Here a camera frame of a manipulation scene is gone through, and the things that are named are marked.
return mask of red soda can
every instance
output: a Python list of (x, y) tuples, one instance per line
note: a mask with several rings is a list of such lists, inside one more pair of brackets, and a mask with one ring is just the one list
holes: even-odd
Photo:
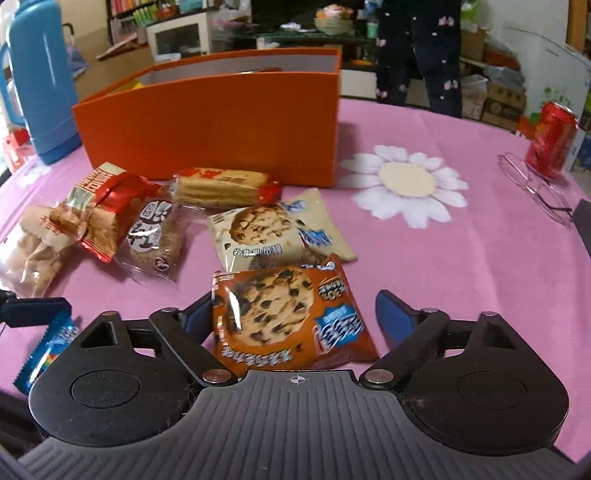
[(576, 131), (573, 112), (556, 102), (546, 103), (525, 161), (542, 176), (555, 179), (564, 166)]

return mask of biscuit package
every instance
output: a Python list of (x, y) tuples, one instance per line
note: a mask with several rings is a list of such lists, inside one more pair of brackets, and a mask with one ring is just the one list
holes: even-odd
[(356, 259), (330, 220), (318, 189), (289, 202), (212, 215), (207, 226), (229, 272), (318, 263), (330, 254), (343, 261)]
[(155, 197), (159, 189), (143, 177), (103, 163), (72, 188), (50, 218), (100, 260), (110, 262), (144, 199)]
[(190, 168), (166, 189), (175, 202), (198, 208), (228, 210), (281, 199), (281, 186), (268, 174), (247, 170)]
[(27, 207), (0, 245), (0, 281), (19, 297), (42, 297), (74, 243), (50, 222), (50, 210)]
[(217, 273), (212, 296), (216, 356), (238, 376), (378, 359), (336, 255), (318, 266)]
[(132, 271), (174, 280), (188, 224), (187, 208), (168, 200), (147, 201), (115, 259)]

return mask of pink tablecloth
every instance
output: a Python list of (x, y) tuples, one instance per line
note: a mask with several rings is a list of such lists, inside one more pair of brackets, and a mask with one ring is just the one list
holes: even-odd
[[(591, 438), (591, 270), (574, 228), (553, 222), (499, 170), (496, 156), (523, 156), (526, 140), (481, 124), (369, 102), (343, 100), (339, 114), (339, 159), (371, 153), (376, 145), (440, 157), (469, 185), (469, 205), (449, 207), (452, 220), (411, 229), (401, 215), (380, 220), (360, 209), (350, 190), (322, 192), (330, 214), (359, 260), (346, 266), (348, 279), (380, 351), (387, 348), (374, 314), (374, 300), (390, 289), (415, 307), (437, 307), (452, 318), (476, 319), (482, 310), (500, 312), (565, 384), (570, 412), (558, 447), (577, 460)], [(293, 148), (298, 148), (294, 139)], [(89, 170), (79, 150), (32, 181), (27, 166), (0, 189), (0, 239), (23, 207), (63, 198)], [(339, 169), (338, 175), (347, 174)], [(575, 206), (583, 193), (562, 185)], [(300, 189), (287, 188), (284, 198)], [(136, 283), (115, 265), (81, 254), (50, 291), (64, 296), (74, 314), (90, 323), (116, 309), (126, 319), (145, 318), (165, 306), (186, 307), (211, 286), (220, 268), (204, 222), (194, 226), (188, 260), (176, 284)], [(42, 329), (7, 329), (0, 337), (0, 388), (12, 387)], [(356, 372), (364, 367), (356, 366)]]

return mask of chocolate chip cookie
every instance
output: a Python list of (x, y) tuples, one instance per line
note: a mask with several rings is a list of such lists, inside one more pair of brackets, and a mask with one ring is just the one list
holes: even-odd
[(236, 289), (240, 318), (227, 310), (233, 336), (249, 346), (265, 346), (300, 330), (314, 302), (312, 283), (300, 268), (263, 272)]
[(282, 237), (290, 228), (291, 221), (280, 206), (250, 207), (235, 216), (230, 236), (242, 245), (260, 245)]

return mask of blue thermos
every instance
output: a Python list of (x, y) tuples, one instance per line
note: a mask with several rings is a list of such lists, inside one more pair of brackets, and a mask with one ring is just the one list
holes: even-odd
[(61, 9), (55, 0), (21, 0), (0, 48), (0, 62), (7, 54), (24, 116), (14, 111), (0, 74), (0, 93), (9, 120), (27, 127), (43, 163), (55, 163), (82, 145), (72, 114), (78, 96), (61, 29)]

